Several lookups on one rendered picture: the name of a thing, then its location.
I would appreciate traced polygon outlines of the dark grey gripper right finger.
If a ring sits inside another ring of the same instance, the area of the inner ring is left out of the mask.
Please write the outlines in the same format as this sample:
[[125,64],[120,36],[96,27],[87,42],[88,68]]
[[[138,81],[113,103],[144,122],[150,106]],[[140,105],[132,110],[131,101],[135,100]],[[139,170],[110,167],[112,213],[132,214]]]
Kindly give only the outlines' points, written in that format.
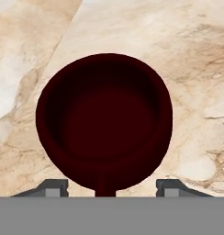
[[157,197],[210,197],[210,195],[191,189],[179,179],[157,179]]

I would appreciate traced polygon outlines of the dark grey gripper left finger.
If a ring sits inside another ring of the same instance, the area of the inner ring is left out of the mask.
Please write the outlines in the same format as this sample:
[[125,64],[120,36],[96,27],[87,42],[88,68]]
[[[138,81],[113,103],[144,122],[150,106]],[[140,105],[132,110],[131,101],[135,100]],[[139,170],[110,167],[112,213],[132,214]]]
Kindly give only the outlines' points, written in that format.
[[14,195],[14,197],[68,197],[67,179],[46,179],[37,187]]

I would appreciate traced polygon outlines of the dark red mug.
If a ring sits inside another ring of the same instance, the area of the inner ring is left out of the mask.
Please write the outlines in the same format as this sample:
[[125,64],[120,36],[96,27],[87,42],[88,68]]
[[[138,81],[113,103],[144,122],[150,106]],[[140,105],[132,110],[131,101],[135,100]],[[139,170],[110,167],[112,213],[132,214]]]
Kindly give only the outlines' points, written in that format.
[[161,164],[172,137],[172,102],[162,77],[145,62],[95,54],[48,81],[36,128],[65,176],[97,196],[114,196]]

